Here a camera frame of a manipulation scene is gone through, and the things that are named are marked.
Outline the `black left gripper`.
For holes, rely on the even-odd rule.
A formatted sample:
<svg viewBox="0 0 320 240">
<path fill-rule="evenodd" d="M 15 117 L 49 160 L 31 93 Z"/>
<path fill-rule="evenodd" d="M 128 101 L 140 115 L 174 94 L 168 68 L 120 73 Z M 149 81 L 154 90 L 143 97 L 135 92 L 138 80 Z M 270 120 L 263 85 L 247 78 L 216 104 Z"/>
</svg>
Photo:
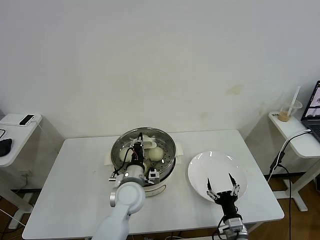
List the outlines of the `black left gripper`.
<svg viewBox="0 0 320 240">
<path fill-rule="evenodd" d="M 138 137 L 135 140 L 135 143 L 133 144 L 133 157 L 131 162 L 134 165 L 142 166 L 144 163 L 144 147 L 145 144 L 142 141 L 141 142 L 141 134 L 138 134 Z"/>
</svg>

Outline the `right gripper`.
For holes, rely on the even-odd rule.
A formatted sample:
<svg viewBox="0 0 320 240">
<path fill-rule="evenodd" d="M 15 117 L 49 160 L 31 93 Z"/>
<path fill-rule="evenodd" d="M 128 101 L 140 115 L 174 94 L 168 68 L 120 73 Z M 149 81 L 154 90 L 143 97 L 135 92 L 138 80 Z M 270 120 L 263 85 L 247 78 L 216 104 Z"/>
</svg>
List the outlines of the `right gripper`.
<svg viewBox="0 0 320 240">
<path fill-rule="evenodd" d="M 226 217 L 236 217 L 238 215 L 237 208 L 235 206 L 235 201 L 238 199 L 238 192 L 240 190 L 240 185 L 236 182 L 236 180 L 229 173 L 229 178 L 232 183 L 232 190 L 222 191 L 215 193 L 212 190 L 210 179 L 207 178 L 207 191 L 206 194 L 213 200 L 214 202 L 222 207 L 222 211 L 224 216 Z"/>
</svg>

